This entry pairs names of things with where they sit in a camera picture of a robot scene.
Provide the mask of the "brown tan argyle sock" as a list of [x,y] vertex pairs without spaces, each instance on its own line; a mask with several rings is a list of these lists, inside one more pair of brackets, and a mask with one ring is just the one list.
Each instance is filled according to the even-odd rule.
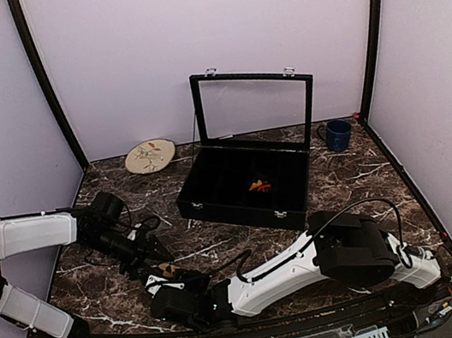
[[169,263],[161,263],[158,265],[159,270],[161,270],[161,276],[165,278],[173,278],[176,277],[178,273],[178,267],[176,267],[174,264]]

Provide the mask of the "red yellow black argyle sock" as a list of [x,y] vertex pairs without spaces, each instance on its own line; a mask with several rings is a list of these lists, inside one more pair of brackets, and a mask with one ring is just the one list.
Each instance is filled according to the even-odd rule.
[[269,193],[270,190],[272,189],[271,188],[272,184],[267,180],[257,179],[256,181],[253,181],[250,185],[251,186],[249,187],[248,191],[252,193],[254,192]]

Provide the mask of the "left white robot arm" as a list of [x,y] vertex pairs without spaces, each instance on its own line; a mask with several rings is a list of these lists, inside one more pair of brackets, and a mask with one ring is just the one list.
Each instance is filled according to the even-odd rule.
[[117,259],[122,274],[136,276],[147,260],[173,257],[153,234],[148,221],[120,221],[125,204],[99,192],[89,205],[58,211],[0,217],[0,316],[53,338],[95,338],[88,323],[29,294],[4,278],[1,261],[15,254],[79,244]]

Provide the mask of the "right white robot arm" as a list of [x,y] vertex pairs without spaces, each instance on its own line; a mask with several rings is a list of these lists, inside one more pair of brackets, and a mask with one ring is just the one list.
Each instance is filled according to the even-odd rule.
[[336,281],[349,288],[374,287],[393,280],[412,285],[412,296],[431,303],[443,290],[444,269],[437,254],[411,246],[403,234],[392,234],[372,217],[341,211],[318,211],[308,230],[283,252],[250,272],[250,256],[233,259],[235,276],[212,286],[212,274],[170,268],[168,276],[151,275],[152,317],[201,334],[237,330],[241,319],[258,316],[278,300],[313,283]]

